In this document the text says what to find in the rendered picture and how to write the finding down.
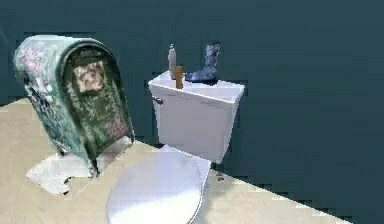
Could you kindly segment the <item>white toilet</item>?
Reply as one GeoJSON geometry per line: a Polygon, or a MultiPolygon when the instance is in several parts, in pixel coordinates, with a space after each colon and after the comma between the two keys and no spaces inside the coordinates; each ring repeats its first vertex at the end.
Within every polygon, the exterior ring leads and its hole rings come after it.
{"type": "Polygon", "coordinates": [[[108,224],[192,224],[212,163],[221,163],[245,86],[183,82],[168,71],[148,82],[162,147],[128,168],[106,203],[108,224]]]}

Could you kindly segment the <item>brown small bottle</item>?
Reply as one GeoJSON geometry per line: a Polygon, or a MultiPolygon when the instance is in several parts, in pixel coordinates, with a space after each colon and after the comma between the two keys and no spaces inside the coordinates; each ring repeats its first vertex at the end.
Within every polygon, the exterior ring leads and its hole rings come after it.
{"type": "Polygon", "coordinates": [[[176,80],[176,88],[182,89],[183,88],[183,68],[182,66],[176,66],[175,67],[175,80],[176,80]]]}

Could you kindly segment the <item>dark blue boot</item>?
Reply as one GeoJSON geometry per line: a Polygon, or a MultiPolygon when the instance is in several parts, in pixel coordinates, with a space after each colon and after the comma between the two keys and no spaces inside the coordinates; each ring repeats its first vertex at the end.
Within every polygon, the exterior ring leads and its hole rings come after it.
{"type": "Polygon", "coordinates": [[[217,80],[215,73],[217,72],[220,47],[221,44],[219,42],[207,44],[203,68],[195,72],[186,73],[185,80],[192,83],[215,82],[217,80]]]}

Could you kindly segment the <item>white spray bottle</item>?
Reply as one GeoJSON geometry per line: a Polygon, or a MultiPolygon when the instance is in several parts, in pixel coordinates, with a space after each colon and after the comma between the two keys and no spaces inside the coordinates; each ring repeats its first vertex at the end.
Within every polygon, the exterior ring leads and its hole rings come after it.
{"type": "Polygon", "coordinates": [[[172,80],[175,79],[175,75],[174,75],[175,67],[176,67],[176,50],[174,48],[174,45],[171,44],[169,46],[169,51],[168,51],[168,69],[169,69],[170,77],[172,80]]]}

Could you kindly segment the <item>green patterned bin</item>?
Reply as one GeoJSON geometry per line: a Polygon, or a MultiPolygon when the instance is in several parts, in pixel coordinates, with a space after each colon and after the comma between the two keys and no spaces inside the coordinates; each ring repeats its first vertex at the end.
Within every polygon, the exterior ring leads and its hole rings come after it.
{"type": "Polygon", "coordinates": [[[56,153],[82,158],[92,177],[101,153],[135,139],[118,63],[102,42],[34,35],[16,48],[13,63],[56,153]]]}

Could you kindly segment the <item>white crumpled cloth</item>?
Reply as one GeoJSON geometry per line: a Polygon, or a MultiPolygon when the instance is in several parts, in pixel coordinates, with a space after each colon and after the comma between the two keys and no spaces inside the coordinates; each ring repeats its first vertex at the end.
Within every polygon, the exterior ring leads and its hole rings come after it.
{"type": "MultiPolygon", "coordinates": [[[[98,170],[102,173],[113,161],[133,145],[128,137],[123,137],[113,143],[96,161],[98,170]]],[[[72,178],[90,178],[88,163],[82,158],[67,153],[63,157],[53,154],[33,166],[26,177],[34,184],[52,195],[64,194],[70,191],[68,181],[72,178]]]]}

